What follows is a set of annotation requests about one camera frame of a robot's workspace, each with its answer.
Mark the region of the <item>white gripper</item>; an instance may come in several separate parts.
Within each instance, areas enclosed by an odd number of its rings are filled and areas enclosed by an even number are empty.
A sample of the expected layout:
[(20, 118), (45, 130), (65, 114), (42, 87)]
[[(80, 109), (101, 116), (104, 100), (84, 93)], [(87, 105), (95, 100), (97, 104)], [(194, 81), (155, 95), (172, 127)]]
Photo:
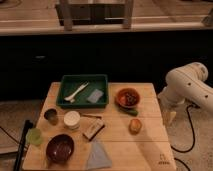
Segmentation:
[(170, 105), (168, 103), (161, 103), (161, 109), (162, 109), (162, 117), (163, 117), (163, 123), (165, 126), (168, 126), (172, 123), (174, 118), (176, 117), (176, 110), (174, 105)]

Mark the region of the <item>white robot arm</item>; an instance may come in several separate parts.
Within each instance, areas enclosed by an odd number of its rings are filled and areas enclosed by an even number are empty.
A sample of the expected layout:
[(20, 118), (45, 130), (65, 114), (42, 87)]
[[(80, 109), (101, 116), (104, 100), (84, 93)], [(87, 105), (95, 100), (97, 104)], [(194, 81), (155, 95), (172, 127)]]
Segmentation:
[(200, 62), (174, 68), (166, 74), (166, 86), (157, 95), (165, 126), (173, 121), (175, 108), (185, 100), (213, 114), (213, 88), (205, 84), (207, 78), (208, 69)]

